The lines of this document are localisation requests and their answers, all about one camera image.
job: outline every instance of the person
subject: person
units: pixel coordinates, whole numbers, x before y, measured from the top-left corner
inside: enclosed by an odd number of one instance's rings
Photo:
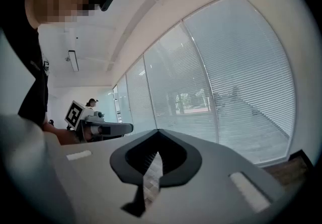
[[[37,28],[41,24],[64,22],[70,16],[95,9],[98,0],[3,0],[1,25],[11,47],[21,62],[35,77],[18,114],[29,119],[43,131],[54,133],[60,144],[78,141],[74,131],[57,129],[46,117],[48,76],[43,68]],[[84,131],[86,140],[92,139],[90,129]]]
[[[91,98],[87,103],[86,103],[86,107],[89,107],[89,108],[94,108],[96,106],[96,103],[98,102],[98,100],[95,100],[93,98]]]

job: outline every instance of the hand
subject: hand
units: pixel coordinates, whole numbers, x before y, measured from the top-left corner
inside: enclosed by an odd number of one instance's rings
[[[68,131],[66,129],[58,129],[49,123],[43,124],[42,130],[44,132],[50,132],[50,133],[55,134],[61,145],[76,144],[77,143],[75,131]]]
[[[99,133],[102,133],[102,128],[101,127],[99,127]],[[85,128],[84,128],[84,139],[86,140],[86,141],[89,141],[89,140],[91,140],[93,138],[93,134],[92,134],[92,132],[91,132],[91,127],[90,126],[86,126]]]

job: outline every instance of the window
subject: window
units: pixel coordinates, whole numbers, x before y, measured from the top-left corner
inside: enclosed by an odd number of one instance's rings
[[[129,96],[127,94],[127,85],[126,85],[126,76],[125,75],[117,83],[117,88],[118,88],[118,103],[119,103],[119,107],[120,107],[122,122],[133,124],[131,110],[130,110]]]
[[[219,143],[253,163],[286,156],[295,93],[286,54],[247,0],[219,0],[184,19],[207,70]]]
[[[126,73],[126,79],[135,133],[155,129],[143,58]]]
[[[144,60],[157,127],[216,142],[210,87],[184,26],[164,34]]]
[[[114,94],[114,103],[115,103],[117,122],[122,123],[122,116],[121,116],[121,111],[120,111],[119,94],[117,91],[117,86],[114,87],[113,94]]]

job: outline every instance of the ceiling light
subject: ceiling light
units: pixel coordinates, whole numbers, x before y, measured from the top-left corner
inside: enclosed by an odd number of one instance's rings
[[[69,50],[68,55],[69,55],[72,69],[74,70],[74,72],[78,72],[79,68],[78,68],[78,63],[77,63],[77,58],[76,58],[76,52],[74,50]]]

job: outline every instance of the ceiling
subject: ceiling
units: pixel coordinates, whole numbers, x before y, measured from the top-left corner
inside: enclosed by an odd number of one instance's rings
[[[39,42],[44,57],[49,61],[50,72],[57,78],[68,75],[83,78],[86,73],[95,78],[96,73],[102,76],[110,71],[137,23],[155,3],[161,2],[113,0],[106,12],[97,10],[89,16],[74,18],[70,23],[40,26]],[[71,63],[65,60],[68,50],[76,51],[77,73],[73,71]]]

